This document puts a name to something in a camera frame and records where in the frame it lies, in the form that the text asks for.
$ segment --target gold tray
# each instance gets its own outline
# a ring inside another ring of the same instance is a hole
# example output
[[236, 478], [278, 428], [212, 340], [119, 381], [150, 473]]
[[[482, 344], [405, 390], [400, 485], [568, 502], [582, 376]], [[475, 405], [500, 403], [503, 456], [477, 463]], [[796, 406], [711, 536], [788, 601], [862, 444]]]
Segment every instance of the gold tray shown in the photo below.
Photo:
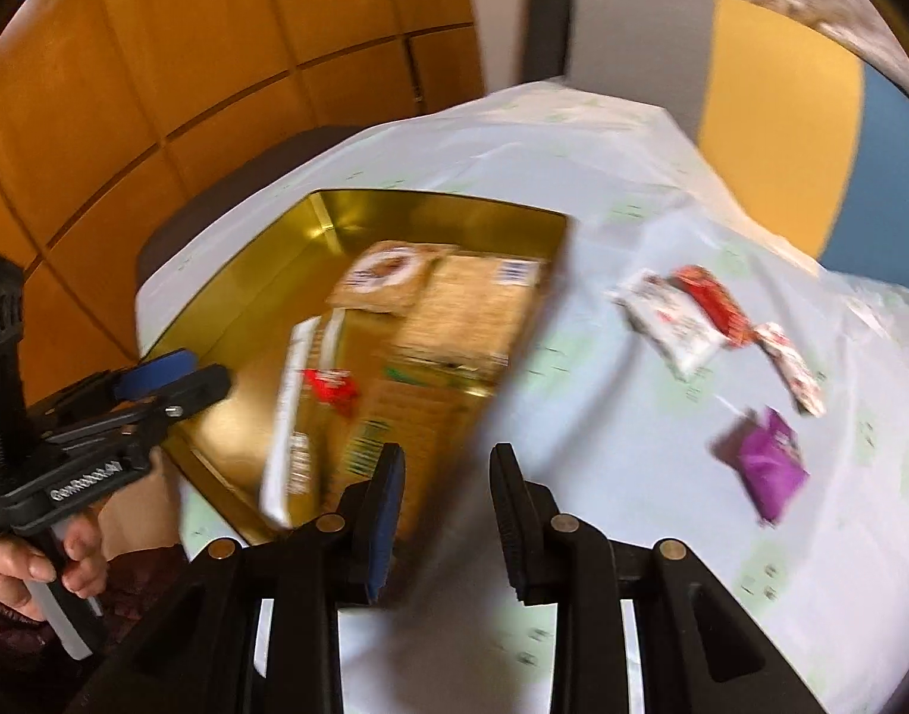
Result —
[[[164, 447], [247, 541], [275, 538], [278, 531], [256, 500], [290, 331], [328, 312], [326, 298], [356, 256], [391, 239], [539, 258], [548, 264], [546, 291], [566, 229], [564, 215], [489, 199], [399, 190], [310, 194], [216, 273], [148, 352], [153, 358], [188, 348], [201, 364], [219, 362], [234, 375], [230, 397], [174, 427]], [[338, 359], [364, 393], [382, 371], [371, 359], [377, 357], [372, 344], [387, 331], [367, 329], [380, 320], [359, 316], [346, 321]], [[475, 419], [494, 388], [466, 383], [464, 391], [478, 400], [471, 408]]]

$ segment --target purple candy wrapper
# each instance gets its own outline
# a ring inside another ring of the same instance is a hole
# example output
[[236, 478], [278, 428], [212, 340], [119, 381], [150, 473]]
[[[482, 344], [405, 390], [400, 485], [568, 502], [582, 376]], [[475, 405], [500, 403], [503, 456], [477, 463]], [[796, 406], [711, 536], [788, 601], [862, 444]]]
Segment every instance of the purple candy wrapper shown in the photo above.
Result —
[[777, 411], [768, 408], [764, 426], [742, 441], [739, 465], [759, 514], [777, 524], [791, 498], [808, 479], [795, 433]]

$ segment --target white snack package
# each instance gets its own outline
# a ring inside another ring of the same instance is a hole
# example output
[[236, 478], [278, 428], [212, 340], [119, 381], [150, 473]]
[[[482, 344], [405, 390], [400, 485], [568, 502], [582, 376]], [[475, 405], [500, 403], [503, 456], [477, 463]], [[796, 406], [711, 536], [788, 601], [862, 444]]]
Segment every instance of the white snack package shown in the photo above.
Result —
[[613, 293], [613, 300], [627, 309], [634, 326], [653, 341], [682, 381], [689, 381], [727, 343], [695, 300], [646, 268]]

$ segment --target colorful headboard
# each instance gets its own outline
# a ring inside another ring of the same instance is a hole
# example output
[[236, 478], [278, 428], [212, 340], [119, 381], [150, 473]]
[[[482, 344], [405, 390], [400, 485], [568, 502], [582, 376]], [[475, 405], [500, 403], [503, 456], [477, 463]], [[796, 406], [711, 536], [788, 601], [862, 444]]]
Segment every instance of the colorful headboard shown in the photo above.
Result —
[[909, 99], [836, 42], [740, 0], [575, 0], [567, 79], [666, 107], [756, 221], [909, 287]]

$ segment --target black device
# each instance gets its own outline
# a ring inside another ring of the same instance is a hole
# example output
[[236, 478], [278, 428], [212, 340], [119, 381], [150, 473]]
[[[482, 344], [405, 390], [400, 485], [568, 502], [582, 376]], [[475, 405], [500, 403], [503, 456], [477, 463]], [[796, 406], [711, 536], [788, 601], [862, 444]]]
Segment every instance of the black device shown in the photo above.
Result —
[[510, 584], [557, 604], [551, 714], [628, 714], [620, 600], [632, 600], [648, 714], [825, 714], [761, 628], [678, 540], [608, 540], [491, 451], [491, 498]]
[[[386, 443], [336, 512], [263, 546], [212, 541], [67, 714], [341, 714], [337, 607], [377, 600], [404, 484], [404, 453]], [[263, 599], [275, 600], [265, 684], [253, 668]]]
[[[230, 376], [220, 365], [185, 373], [189, 353], [177, 352], [96, 373], [28, 409], [18, 368], [22, 336], [23, 270], [0, 257], [0, 535], [27, 538], [61, 573], [63, 522], [150, 472], [150, 450], [168, 427], [226, 397]], [[149, 378], [169, 383], [149, 388]], [[118, 408], [121, 402], [134, 405]], [[77, 598], [60, 577], [28, 585], [73, 658], [101, 649], [96, 600]]]

